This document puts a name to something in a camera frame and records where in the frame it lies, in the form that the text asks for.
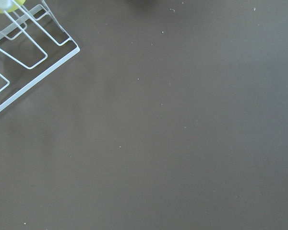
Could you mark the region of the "yellow cup on rack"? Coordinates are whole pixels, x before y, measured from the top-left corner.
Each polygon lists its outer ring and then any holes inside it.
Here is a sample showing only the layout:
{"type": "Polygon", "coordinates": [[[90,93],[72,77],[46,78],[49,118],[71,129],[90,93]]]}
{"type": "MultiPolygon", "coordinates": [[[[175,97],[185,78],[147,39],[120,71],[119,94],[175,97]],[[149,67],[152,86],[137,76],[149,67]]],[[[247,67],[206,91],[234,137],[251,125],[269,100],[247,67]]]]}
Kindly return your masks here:
{"type": "Polygon", "coordinates": [[[13,12],[25,3],[25,0],[0,0],[0,14],[13,12]]]}

